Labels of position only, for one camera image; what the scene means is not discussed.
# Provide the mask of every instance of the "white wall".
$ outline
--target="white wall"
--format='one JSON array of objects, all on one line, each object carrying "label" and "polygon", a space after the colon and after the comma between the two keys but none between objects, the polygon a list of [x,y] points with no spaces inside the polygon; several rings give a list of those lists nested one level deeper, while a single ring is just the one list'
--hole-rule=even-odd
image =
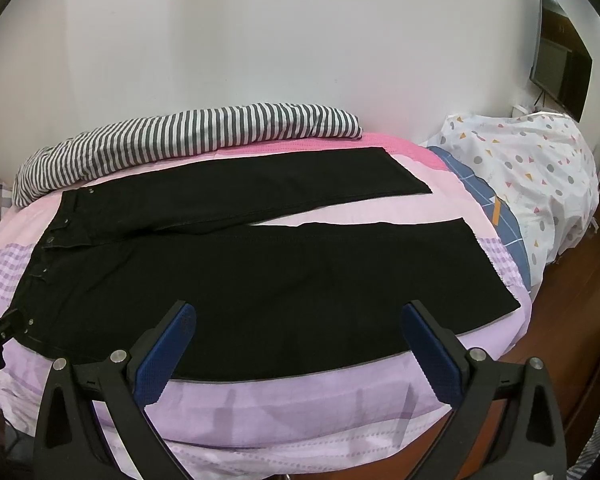
[{"label": "white wall", "polygon": [[[600,19],[559,0],[593,57]],[[421,142],[448,113],[524,99],[538,0],[13,0],[0,17],[0,178],[35,149],[136,116],[318,102]]]}]

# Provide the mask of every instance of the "silver bolt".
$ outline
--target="silver bolt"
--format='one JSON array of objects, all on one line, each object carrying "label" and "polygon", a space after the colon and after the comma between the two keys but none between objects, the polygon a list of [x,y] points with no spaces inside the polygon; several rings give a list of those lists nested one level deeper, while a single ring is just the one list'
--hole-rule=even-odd
[{"label": "silver bolt", "polygon": [[114,363],[121,363],[126,359],[126,352],[124,350],[116,350],[110,355],[109,359]]},{"label": "silver bolt", "polygon": [[487,352],[482,348],[471,348],[469,355],[474,361],[484,361],[487,358]]},{"label": "silver bolt", "polygon": [[61,357],[54,361],[54,370],[62,370],[66,366],[66,359]]},{"label": "silver bolt", "polygon": [[531,359],[529,359],[529,364],[536,370],[542,370],[544,368],[544,363],[542,362],[542,359],[538,357],[532,357]]}]

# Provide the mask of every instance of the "brown floor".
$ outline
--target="brown floor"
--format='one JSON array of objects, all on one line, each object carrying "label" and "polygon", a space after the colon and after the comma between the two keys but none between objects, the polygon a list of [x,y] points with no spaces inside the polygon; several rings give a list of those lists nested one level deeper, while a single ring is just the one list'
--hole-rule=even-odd
[{"label": "brown floor", "polygon": [[[568,420],[600,359],[600,231],[584,238],[544,273],[526,335],[502,360],[541,358],[554,382],[563,420]],[[459,478],[479,468],[502,404],[490,416]],[[402,480],[440,430],[440,421],[400,453],[385,460],[336,472],[302,475],[310,480]]]}]

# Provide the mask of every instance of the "television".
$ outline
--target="television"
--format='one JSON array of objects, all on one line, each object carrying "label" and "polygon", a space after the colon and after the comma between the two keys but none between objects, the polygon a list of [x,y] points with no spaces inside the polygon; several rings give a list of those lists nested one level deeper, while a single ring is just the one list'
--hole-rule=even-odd
[{"label": "television", "polygon": [[531,81],[576,121],[589,91],[591,56],[557,0],[540,0],[540,23]]}]

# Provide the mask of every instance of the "white cloth with geometric shapes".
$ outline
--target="white cloth with geometric shapes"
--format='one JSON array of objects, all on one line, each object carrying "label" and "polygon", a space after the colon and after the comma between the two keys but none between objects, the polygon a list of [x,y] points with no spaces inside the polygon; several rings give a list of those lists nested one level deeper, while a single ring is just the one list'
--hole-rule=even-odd
[{"label": "white cloth with geometric shapes", "polygon": [[520,224],[535,297],[544,266],[580,241],[598,206],[595,162],[577,124],[548,112],[449,116],[427,145],[468,165],[509,205]]}]

